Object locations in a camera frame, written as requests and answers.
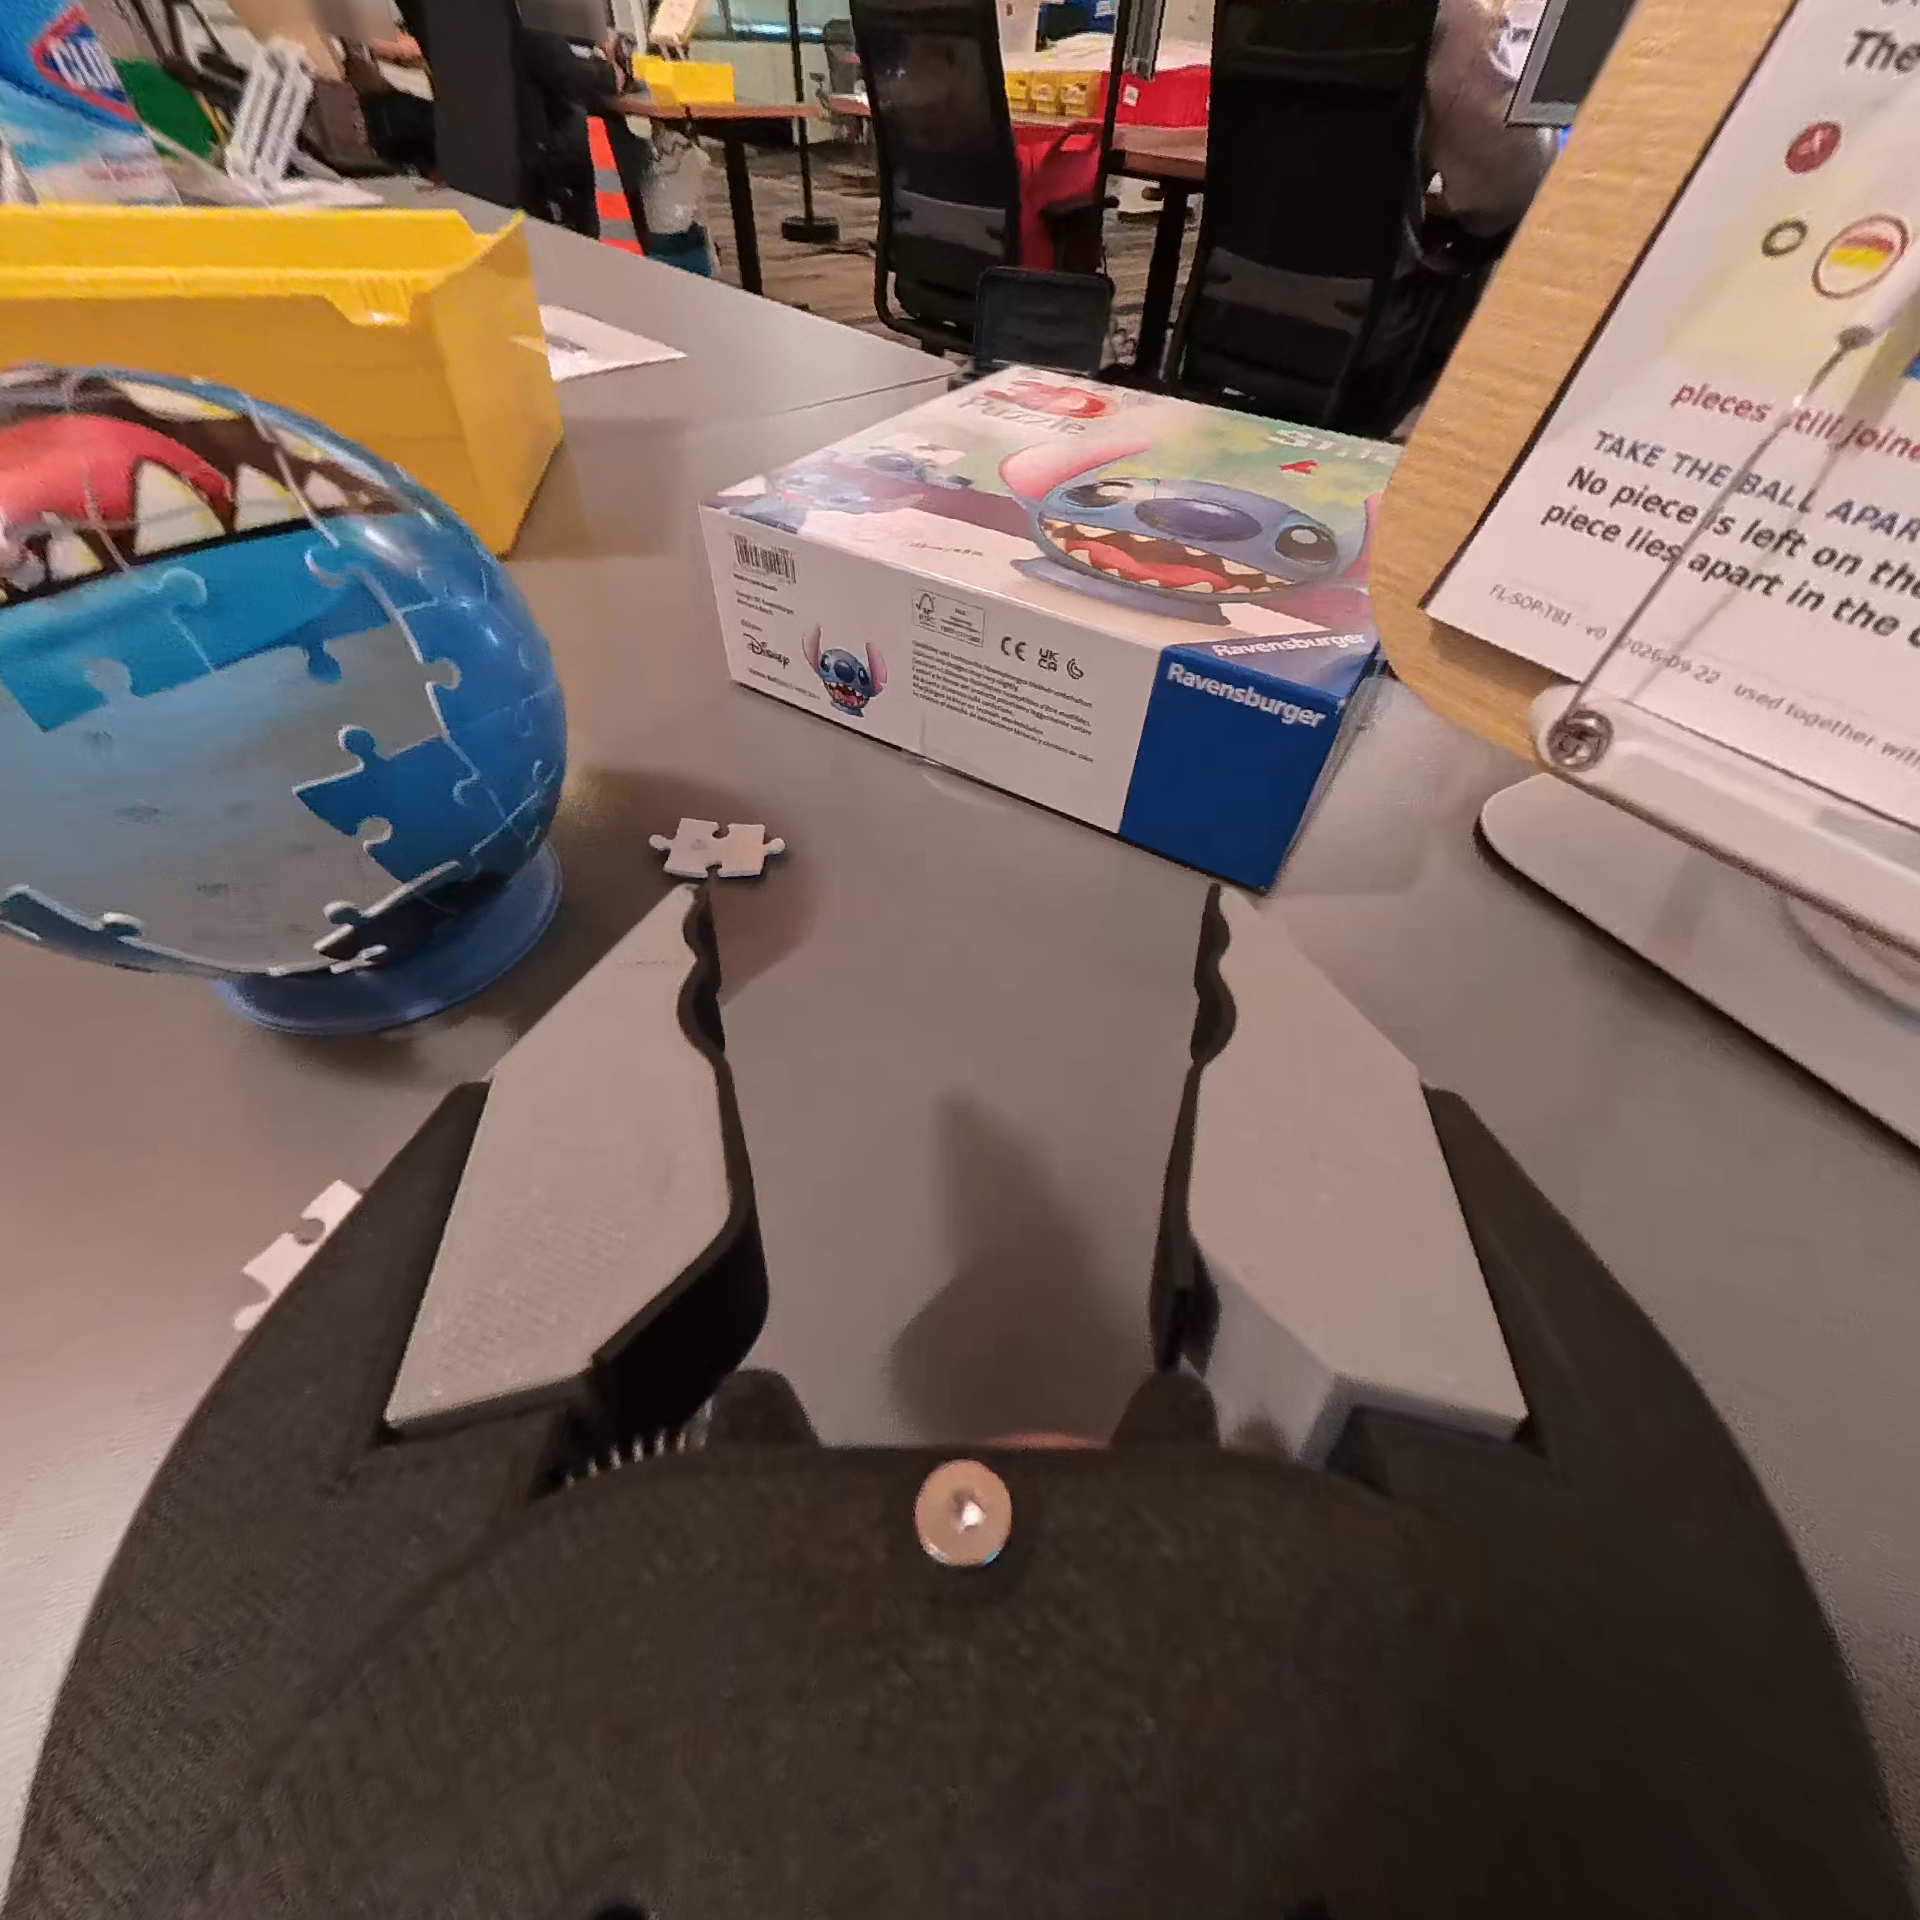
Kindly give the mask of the wooden sign board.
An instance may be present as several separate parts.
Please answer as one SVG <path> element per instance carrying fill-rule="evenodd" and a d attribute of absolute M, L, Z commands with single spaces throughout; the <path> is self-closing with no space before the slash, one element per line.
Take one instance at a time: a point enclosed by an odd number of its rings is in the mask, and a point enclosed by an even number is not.
<path fill-rule="evenodd" d="M 1408 691 L 1540 770 L 1552 674 L 1427 613 L 1685 194 L 1790 5 L 1637 5 L 1379 505 L 1374 626 Z"/>

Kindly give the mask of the blue puzzle ball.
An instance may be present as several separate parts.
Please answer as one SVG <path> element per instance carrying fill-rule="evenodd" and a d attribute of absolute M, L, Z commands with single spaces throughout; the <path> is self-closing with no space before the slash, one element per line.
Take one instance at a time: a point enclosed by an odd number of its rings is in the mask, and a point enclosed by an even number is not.
<path fill-rule="evenodd" d="M 489 544 L 316 421 L 4 367 L 4 938 L 203 982 L 540 941 L 555 652 Z"/>

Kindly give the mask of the white puzzle piece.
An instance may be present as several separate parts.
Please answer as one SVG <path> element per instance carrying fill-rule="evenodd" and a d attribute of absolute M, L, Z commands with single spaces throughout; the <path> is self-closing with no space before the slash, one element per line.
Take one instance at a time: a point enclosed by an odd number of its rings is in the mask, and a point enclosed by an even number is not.
<path fill-rule="evenodd" d="M 663 876 L 685 887 L 767 876 L 769 862 L 787 854 L 787 837 L 767 825 L 721 825 L 681 818 L 673 833 L 648 833 Z"/>
<path fill-rule="evenodd" d="M 324 1242 L 352 1219 L 364 1195 L 348 1183 L 330 1183 L 298 1219 L 298 1225 L 272 1238 L 241 1265 L 241 1281 L 255 1295 L 228 1316 L 236 1335 L 248 1335 L 290 1291 L 290 1285 L 311 1265 Z"/>

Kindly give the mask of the red bag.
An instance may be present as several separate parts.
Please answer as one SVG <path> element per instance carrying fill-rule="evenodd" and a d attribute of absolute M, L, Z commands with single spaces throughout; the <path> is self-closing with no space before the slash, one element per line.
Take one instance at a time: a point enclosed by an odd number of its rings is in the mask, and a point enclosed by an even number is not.
<path fill-rule="evenodd" d="M 1103 128 L 1014 128 L 1021 159 L 1021 268 L 1103 275 Z"/>

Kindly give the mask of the blue wipes canister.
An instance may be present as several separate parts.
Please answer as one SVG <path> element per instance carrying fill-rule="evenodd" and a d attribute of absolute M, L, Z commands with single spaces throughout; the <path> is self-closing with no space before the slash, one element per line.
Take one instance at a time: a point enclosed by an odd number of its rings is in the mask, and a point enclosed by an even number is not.
<path fill-rule="evenodd" d="M 4 169 L 29 205 L 178 205 L 86 5 L 4 5 Z"/>

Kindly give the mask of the yellow plastic bin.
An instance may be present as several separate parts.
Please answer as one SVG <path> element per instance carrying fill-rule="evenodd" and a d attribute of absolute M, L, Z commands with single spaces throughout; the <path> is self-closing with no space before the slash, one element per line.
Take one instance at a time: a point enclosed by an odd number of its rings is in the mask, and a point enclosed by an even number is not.
<path fill-rule="evenodd" d="M 4 205 L 4 363 L 207 380 L 319 421 L 505 558 L 565 439 L 527 217 Z"/>

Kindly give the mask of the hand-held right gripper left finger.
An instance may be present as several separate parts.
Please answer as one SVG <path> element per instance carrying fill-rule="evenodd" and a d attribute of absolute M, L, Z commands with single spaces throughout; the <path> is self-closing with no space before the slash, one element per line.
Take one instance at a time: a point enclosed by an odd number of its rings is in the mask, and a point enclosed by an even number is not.
<path fill-rule="evenodd" d="M 668 888 L 496 1069 L 389 1427 L 692 1427 L 767 1320 L 713 896 Z"/>

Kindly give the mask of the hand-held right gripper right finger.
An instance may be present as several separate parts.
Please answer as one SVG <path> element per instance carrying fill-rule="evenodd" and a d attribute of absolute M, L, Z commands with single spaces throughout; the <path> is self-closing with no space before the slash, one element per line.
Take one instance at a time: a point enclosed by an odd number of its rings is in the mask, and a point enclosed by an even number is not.
<path fill-rule="evenodd" d="M 1416 1063 L 1282 913 L 1209 888 L 1155 1262 L 1155 1356 L 1220 1443 L 1307 1472 L 1355 1414 L 1525 1427 Z"/>

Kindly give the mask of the wooden background table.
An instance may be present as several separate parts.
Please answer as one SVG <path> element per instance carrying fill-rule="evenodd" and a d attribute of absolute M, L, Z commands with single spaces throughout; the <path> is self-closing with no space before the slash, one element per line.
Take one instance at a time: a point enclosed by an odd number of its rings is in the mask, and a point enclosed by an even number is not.
<path fill-rule="evenodd" d="M 740 289 L 752 294 L 752 298 L 764 298 L 764 261 L 760 261 L 760 223 L 755 223 L 748 134 L 760 130 L 760 128 L 810 128 L 810 123 L 826 118 L 826 111 L 814 106 L 814 105 L 681 105 L 681 99 L 627 93 L 627 94 L 614 99 L 614 117 L 663 123 L 663 128 L 675 128 L 675 130 L 700 130 L 700 134 L 721 142 Z"/>

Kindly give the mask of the white paper sheet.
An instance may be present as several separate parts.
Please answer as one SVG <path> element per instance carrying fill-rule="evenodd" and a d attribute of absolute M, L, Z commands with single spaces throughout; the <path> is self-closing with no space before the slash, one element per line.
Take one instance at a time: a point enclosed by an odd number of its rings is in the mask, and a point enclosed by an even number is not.
<path fill-rule="evenodd" d="M 604 372 L 642 372 L 681 363 L 685 351 L 576 310 L 540 305 L 540 347 L 555 385 L 572 385 Z"/>

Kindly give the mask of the printed instruction sheet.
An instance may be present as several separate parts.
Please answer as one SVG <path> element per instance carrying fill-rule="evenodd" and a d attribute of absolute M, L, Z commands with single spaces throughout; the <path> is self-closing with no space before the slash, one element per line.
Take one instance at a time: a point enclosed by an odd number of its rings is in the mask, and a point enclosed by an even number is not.
<path fill-rule="evenodd" d="M 1794 5 L 1427 602 L 1916 825 L 1916 5 Z"/>

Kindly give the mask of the dark computer monitor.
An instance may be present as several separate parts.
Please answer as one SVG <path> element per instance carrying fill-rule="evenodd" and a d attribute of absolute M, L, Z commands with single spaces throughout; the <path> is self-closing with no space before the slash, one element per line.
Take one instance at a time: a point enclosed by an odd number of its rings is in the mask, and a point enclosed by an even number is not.
<path fill-rule="evenodd" d="M 1510 128 L 1570 130 L 1637 5 L 1540 5 Z"/>

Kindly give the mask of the black office chair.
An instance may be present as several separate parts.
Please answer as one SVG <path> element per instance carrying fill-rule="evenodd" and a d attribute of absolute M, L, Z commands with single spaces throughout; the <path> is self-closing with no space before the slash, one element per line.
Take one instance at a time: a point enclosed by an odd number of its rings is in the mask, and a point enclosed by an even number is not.
<path fill-rule="evenodd" d="M 1021 268 L 1021 159 L 997 5 L 854 5 L 876 139 L 876 321 L 979 372 L 1097 375 L 1108 275 Z"/>
<path fill-rule="evenodd" d="M 1384 437 L 1427 318 L 1421 106 L 1438 5 L 1218 5 L 1199 255 L 1167 385 Z"/>

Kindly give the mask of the white plastic rack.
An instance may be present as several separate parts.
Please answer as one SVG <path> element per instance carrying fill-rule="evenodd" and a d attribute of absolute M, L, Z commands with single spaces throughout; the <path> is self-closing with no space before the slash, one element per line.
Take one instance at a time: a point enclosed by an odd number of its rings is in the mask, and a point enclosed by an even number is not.
<path fill-rule="evenodd" d="M 255 48 L 222 145 L 222 167 L 233 186 L 266 201 L 284 192 L 311 94 L 316 74 L 298 39 L 268 37 Z"/>

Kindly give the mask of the printed cardboard puzzle box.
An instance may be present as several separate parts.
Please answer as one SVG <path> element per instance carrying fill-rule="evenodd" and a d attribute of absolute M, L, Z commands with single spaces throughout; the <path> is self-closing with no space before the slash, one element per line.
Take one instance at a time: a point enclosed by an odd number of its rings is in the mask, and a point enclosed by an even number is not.
<path fill-rule="evenodd" d="M 700 505 L 727 667 L 1263 896 L 1379 691 L 1400 459 L 1009 367 Z"/>

